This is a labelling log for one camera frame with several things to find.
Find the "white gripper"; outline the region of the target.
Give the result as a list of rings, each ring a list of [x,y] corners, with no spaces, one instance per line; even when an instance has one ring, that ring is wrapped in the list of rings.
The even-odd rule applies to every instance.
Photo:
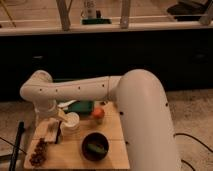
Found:
[[[62,121],[58,121],[54,118],[50,118],[45,121],[45,131],[42,134],[42,138],[47,143],[55,143],[57,144],[59,141],[59,137],[61,134],[61,124]]]

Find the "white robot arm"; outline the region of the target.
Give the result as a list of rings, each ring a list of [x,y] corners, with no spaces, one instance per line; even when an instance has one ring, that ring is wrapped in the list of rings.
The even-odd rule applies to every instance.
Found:
[[[38,70],[21,86],[20,95],[34,104],[42,119],[57,115],[59,100],[113,101],[123,114],[131,171],[181,171],[164,88],[147,70],[59,83],[48,72]]]

